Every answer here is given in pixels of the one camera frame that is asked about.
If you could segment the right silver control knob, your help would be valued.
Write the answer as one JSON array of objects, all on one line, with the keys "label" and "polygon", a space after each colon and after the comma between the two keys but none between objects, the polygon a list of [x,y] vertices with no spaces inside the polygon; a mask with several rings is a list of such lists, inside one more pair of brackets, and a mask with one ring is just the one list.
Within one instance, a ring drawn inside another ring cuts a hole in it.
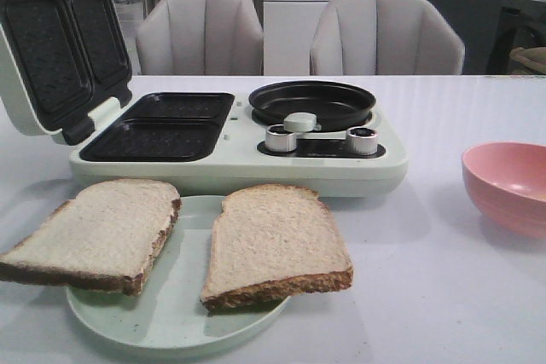
[{"label": "right silver control knob", "polygon": [[346,130],[346,150],[357,155],[367,156],[378,150],[378,134],[363,126],[354,126]]}]

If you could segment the pink plastic bowl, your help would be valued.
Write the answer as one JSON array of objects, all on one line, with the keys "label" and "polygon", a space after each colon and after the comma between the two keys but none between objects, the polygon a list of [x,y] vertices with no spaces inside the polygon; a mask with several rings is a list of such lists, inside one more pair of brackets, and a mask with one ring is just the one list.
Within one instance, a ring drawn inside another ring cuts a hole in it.
[{"label": "pink plastic bowl", "polygon": [[473,204],[503,228],[545,237],[545,146],[488,142],[462,154],[462,177]]}]

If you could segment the white refrigerator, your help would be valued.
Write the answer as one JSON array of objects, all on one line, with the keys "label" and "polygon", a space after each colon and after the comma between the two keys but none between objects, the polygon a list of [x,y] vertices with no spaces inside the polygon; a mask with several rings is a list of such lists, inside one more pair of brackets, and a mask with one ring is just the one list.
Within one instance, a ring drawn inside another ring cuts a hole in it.
[{"label": "white refrigerator", "polygon": [[311,41],[331,0],[264,0],[264,74],[310,73]]}]

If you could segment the left silver control knob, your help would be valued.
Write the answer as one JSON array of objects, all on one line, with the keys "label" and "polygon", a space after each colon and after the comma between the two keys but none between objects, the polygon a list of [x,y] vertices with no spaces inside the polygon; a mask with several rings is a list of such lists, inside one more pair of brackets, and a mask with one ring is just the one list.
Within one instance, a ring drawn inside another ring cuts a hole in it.
[{"label": "left silver control knob", "polygon": [[286,130],[283,124],[273,124],[265,131],[264,145],[274,153],[291,153],[297,147],[297,135]]}]

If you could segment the silver control knob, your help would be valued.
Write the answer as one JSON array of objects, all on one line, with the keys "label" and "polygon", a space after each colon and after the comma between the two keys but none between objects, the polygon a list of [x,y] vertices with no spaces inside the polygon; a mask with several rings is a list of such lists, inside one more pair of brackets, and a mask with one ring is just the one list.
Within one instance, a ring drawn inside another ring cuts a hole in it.
[{"label": "silver control knob", "polygon": [[273,124],[265,131],[264,145],[274,153],[291,153],[297,147],[297,135],[286,130],[283,124]]},{"label": "silver control knob", "polygon": [[354,126],[346,130],[346,150],[357,155],[367,156],[378,150],[378,134],[363,126]]}]

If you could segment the right grey upholstered chair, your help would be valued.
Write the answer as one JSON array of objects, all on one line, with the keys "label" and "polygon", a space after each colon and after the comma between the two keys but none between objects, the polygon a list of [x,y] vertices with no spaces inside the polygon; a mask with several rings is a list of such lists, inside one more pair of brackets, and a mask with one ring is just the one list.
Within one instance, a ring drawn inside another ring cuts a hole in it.
[{"label": "right grey upholstered chair", "polygon": [[428,0],[333,0],[311,42],[310,74],[459,75],[465,46]]}]

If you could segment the light green round plate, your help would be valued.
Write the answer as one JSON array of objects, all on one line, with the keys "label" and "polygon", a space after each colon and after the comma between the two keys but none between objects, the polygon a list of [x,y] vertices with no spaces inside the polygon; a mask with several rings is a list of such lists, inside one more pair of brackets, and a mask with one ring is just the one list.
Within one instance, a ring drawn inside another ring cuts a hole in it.
[{"label": "light green round plate", "polygon": [[268,327],[286,300],[208,311],[200,293],[208,269],[212,224],[223,197],[182,199],[177,224],[141,294],[67,288],[79,321],[123,350],[148,356],[193,357],[227,350]]}]

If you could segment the left grey upholstered chair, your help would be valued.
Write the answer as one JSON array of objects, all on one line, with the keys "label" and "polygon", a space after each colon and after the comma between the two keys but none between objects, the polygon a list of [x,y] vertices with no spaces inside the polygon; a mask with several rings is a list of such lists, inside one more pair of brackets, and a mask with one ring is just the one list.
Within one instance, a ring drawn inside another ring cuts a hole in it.
[{"label": "left grey upholstered chair", "polygon": [[263,73],[253,0],[161,0],[138,29],[136,50],[143,75]]}]

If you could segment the bread slice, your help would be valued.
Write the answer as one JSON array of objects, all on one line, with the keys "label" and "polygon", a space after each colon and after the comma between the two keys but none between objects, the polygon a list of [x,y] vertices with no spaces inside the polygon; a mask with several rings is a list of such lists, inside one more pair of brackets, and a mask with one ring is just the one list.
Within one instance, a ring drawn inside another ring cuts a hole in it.
[{"label": "bread slice", "polygon": [[136,296],[181,209],[167,182],[118,179],[82,190],[1,255],[1,278]]},{"label": "bread slice", "polygon": [[200,301],[209,310],[238,308],[352,282],[346,243],[318,193],[265,184],[224,198]]}]

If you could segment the green breakfast maker base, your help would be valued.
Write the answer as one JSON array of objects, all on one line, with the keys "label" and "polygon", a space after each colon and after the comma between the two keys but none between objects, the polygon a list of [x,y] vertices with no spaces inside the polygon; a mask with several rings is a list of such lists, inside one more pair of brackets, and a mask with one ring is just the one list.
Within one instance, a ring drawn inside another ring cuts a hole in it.
[{"label": "green breakfast maker base", "polygon": [[406,149],[384,115],[366,125],[378,135],[370,155],[352,153],[344,132],[301,136],[295,151],[269,153],[266,126],[242,94],[157,92],[113,113],[69,157],[83,184],[145,178],[181,195],[226,195],[265,183],[298,185],[323,197],[370,197],[395,189],[408,169]]}]

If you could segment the black round frying pan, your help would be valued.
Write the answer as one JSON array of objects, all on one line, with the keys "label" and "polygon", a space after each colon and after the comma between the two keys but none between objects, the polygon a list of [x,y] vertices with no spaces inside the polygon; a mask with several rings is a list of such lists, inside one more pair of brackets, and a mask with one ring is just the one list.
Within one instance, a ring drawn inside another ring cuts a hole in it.
[{"label": "black round frying pan", "polygon": [[312,113],[321,132],[332,132],[366,124],[376,98],[355,85],[296,80],[265,85],[248,101],[253,117],[262,124],[280,124],[291,113]]}]

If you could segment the green breakfast maker lid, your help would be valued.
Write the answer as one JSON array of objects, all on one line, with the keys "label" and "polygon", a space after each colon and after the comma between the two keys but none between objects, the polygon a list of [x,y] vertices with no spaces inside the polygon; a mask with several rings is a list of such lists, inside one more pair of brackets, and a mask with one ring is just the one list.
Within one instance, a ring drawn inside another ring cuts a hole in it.
[{"label": "green breakfast maker lid", "polygon": [[1,100],[14,127],[77,145],[91,112],[131,99],[113,0],[1,0]]}]

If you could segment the grey upholstered chair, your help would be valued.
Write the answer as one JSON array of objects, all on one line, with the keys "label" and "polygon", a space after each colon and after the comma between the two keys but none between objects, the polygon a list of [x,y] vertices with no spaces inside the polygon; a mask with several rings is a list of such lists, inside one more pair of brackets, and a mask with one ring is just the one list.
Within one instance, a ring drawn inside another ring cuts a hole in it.
[{"label": "grey upholstered chair", "polygon": [[161,0],[138,29],[136,50],[143,75],[263,73],[253,0]]},{"label": "grey upholstered chair", "polygon": [[310,74],[459,75],[465,46],[428,0],[333,0],[311,42]]}]

